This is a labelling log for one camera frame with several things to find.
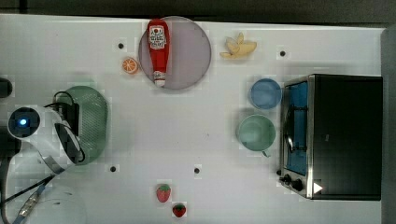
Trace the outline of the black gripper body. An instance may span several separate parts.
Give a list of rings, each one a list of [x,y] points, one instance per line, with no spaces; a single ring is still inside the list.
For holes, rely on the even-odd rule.
[[[79,125],[79,105],[60,103],[61,117],[66,120],[75,135],[78,135]]]

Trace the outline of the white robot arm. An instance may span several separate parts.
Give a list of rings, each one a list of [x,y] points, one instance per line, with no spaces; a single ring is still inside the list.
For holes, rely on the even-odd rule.
[[[70,210],[76,200],[73,190],[54,183],[60,174],[86,160],[69,122],[49,106],[21,105],[8,115],[7,139],[16,147],[2,149],[1,221],[83,223],[80,211],[42,212],[48,207]]]

